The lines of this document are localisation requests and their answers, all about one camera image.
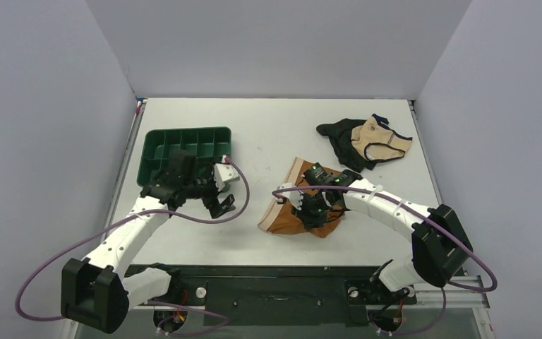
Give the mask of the brown underwear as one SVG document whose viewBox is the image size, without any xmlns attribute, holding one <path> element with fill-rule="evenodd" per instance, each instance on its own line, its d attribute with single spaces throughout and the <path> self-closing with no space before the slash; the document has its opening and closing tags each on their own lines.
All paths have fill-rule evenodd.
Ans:
<svg viewBox="0 0 542 339">
<path fill-rule="evenodd" d="M 298 187 L 305 186 L 307 181 L 303 178 L 303 173 L 312 165 L 312 162 L 295 157 L 290 170 L 284 178 L 284 183 L 291 183 Z M 327 224 L 307 230 L 304 223 L 292 213 L 292 206 L 289 203 L 281 204 L 273 199 L 258 223 L 258 228 L 270 234 L 295 235 L 310 233 L 318 238 L 326 238 L 335 231 L 344 215 L 345 211 L 342 208 L 334 206 L 330 212 L 326 213 L 328 217 Z"/>
</svg>

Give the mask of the black patterned underwear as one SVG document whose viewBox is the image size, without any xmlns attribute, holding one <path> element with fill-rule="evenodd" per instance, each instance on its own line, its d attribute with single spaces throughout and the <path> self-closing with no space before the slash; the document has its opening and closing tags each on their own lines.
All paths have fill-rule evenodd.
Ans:
<svg viewBox="0 0 542 339">
<path fill-rule="evenodd" d="M 364 119 L 342 119 L 333 124 L 320 124 L 316 131 L 326 137 L 341 165 L 354 172 L 373 170 L 376 164 L 361 156 L 351 144 L 351 133 L 355 127 L 363 126 Z"/>
</svg>

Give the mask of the beige underwear with dark trim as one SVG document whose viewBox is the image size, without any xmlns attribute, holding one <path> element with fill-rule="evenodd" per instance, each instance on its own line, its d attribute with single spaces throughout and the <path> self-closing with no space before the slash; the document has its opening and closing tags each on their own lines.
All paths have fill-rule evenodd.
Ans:
<svg viewBox="0 0 542 339">
<path fill-rule="evenodd" d="M 352 129 L 350 142 L 365 160 L 389 162 L 403 158 L 413 138 L 397 133 L 389 127 L 387 118 L 373 114 L 362 125 Z"/>
</svg>

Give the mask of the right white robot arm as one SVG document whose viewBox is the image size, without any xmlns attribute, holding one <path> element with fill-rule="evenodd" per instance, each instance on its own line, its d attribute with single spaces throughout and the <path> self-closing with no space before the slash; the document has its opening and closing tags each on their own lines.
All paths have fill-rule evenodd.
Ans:
<svg viewBox="0 0 542 339">
<path fill-rule="evenodd" d="M 390 259 L 370 278 L 371 295 L 380 302 L 416 283 L 444 287 L 468 259 L 461 245 L 469 240 L 453 209 L 412 203 L 371 183 L 359 173 L 330 174 L 320 164 L 307 169 L 306 184 L 282 186 L 277 200 L 288 202 L 307 230 L 329 223 L 329 212 L 357 212 L 400 234 L 411 244 L 411 254 Z"/>
</svg>

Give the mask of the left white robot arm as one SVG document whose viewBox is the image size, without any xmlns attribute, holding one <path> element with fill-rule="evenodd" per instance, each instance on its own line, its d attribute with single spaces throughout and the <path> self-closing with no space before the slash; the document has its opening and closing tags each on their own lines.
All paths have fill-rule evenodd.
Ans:
<svg viewBox="0 0 542 339">
<path fill-rule="evenodd" d="M 157 265 L 126 276 L 132 261 L 168 219 L 182 218 L 178 209 L 188 200 L 200 200 L 210 213 L 208 224 L 223 223 L 235 209 L 235 198 L 219 195 L 243 172 L 223 155 L 200 163 L 185 150 L 171 151 L 168 163 L 145 184 L 128 215 L 112 225 L 105 239 L 81 260 L 70 259 L 61 272 L 61 315 L 65 319 L 111 334 L 134 307 L 158 297 L 177 302 L 182 284 Z"/>
</svg>

